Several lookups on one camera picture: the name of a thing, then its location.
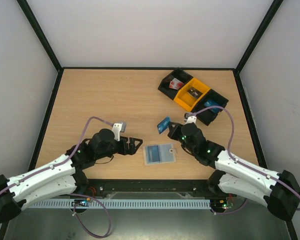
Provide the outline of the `blue VIP credit card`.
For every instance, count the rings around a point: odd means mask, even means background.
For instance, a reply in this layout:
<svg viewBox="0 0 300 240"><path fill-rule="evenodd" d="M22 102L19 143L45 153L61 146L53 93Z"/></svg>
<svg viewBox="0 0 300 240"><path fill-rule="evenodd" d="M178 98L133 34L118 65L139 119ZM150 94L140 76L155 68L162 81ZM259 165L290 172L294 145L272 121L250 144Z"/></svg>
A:
<svg viewBox="0 0 300 240"><path fill-rule="evenodd" d="M206 108L212 107L212 106L218 106L218 107L220 107L220 105L219 105L218 103L216 103L215 101L213 101L213 100L211 100L211 99L207 100L207 101L204 103L204 106L205 106ZM215 113L215 114L217 114L217 113L220 111L220 109L217 108L217 107L210 108L209 110L210 110L211 112Z"/></svg>

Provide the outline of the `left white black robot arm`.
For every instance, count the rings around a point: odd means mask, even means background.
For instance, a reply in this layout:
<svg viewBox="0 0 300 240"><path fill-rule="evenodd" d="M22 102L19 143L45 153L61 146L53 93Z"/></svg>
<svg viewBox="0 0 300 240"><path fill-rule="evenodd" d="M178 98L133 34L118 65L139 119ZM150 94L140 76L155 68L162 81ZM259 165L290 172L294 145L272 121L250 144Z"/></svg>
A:
<svg viewBox="0 0 300 240"><path fill-rule="evenodd" d="M134 155L142 143L142 139L118 136L103 128L41 167L12 177L1 174L0 224L40 201L83 193L89 183L83 172L85 169L115 154Z"/></svg>

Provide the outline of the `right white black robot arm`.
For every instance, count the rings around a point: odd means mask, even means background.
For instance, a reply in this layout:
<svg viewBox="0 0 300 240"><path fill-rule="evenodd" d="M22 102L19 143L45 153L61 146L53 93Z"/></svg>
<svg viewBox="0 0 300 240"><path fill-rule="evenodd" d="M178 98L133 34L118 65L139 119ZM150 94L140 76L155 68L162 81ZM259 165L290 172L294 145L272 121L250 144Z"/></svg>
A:
<svg viewBox="0 0 300 240"><path fill-rule="evenodd" d="M201 165L214 169L207 181L212 195L226 193L252 200L283 221L292 220L300 210L300 185L291 172L262 168L232 154L207 140L193 122L171 122L168 129L170 139L180 142Z"/></svg>

